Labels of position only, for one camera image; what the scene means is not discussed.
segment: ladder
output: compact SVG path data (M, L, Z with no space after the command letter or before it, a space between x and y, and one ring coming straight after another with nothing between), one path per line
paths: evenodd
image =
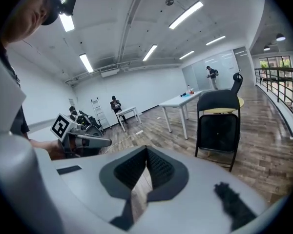
M107 122L108 127L111 128L111 125L108 123L108 120L105 117L105 114L104 114L104 112L102 110L102 107L101 107L100 102L99 102L99 98L97 97L97 99L95 99L95 100L91 99L91 105L93 107L95 115L97 116L97 120L98 120L99 124L101 124L100 123L101 120L105 120Z

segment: chair leg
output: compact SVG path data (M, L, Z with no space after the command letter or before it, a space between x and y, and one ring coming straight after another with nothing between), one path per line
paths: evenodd
M230 172L230 173L231 173L231 170L232 170L232 168L233 168L233 164L234 164L234 161L235 161L235 156L236 156L237 151L238 151L238 147L236 147L235 152L233 153L233 157L232 157L231 165L230 165L230 168L229 168L229 172Z
M195 154L194 154L194 157L197 157L197 152L199 151L199 146L198 146L198 137L197 137L197 133L198 131L196 131L196 145L195 145Z

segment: ceiling light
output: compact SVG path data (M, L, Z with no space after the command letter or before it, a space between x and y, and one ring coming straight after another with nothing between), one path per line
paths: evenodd
M193 50L190 51L189 53L187 53L187 54L185 54L184 56L180 57L179 60L185 58L185 57L188 56L188 55L191 55L193 52L194 52Z
M73 24L73 20L72 20L71 16L68 17L63 14L63 15L60 15L60 19L63 24L64 30L66 32L75 29L75 26Z
M267 50L270 50L270 47L267 46L267 45L265 45L265 47L264 47L264 51L267 51Z
M149 56L153 53L153 51L157 48L157 45L153 45L151 49L148 51L147 55L143 58L142 61L145 61L149 58Z
M211 60L215 60L215 59L211 59ZM209 62L209 61L211 61L211 60L207 60L206 62Z
M85 66L86 69L87 69L87 71L88 71L89 73L93 72L93 69L92 69L92 67L91 67L91 65L90 65L90 62L89 62L89 60L88 60L86 54L79 55L79 57L80 57L80 59L82 60L84 66Z
M283 41L283 40L285 40L285 37L284 37L283 34L278 33L277 36L276 36L276 40L277 40L277 41Z
M223 39L223 38L225 38L226 36L222 36L222 37L220 37L220 38L217 38L217 39L215 39L215 40L213 40L213 41L210 41L210 42L208 42L208 43L206 43L206 45L210 45L210 44L212 44L212 43L214 43L214 42L216 42L216 41L219 41L219 40L221 40L221 39Z
M176 28L183 20L185 20L192 13L201 8L203 4L200 1L197 1L194 5L192 5L189 9L187 9L184 13L182 13L172 24L169 26L170 29Z
M60 19L66 32L75 29L72 16L60 15Z

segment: cable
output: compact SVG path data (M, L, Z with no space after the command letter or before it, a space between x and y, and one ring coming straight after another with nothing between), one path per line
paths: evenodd
M128 138L126 138L126 139L129 139L131 136L135 136L135 135L137 135L137 134L129 135ZM106 154L106 153L107 153L107 152L108 152L113 146L116 146L116 145L122 143L122 142L123 142L124 140L126 140L126 139L123 139L122 141L120 141L120 142L118 142L118 143L116 143L116 144L110 146L109 149L108 149L107 151L104 152L104 154Z

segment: railing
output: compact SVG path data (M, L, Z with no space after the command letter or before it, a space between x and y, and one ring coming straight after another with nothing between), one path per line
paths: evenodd
M293 68L256 68L256 83L277 96L293 114Z

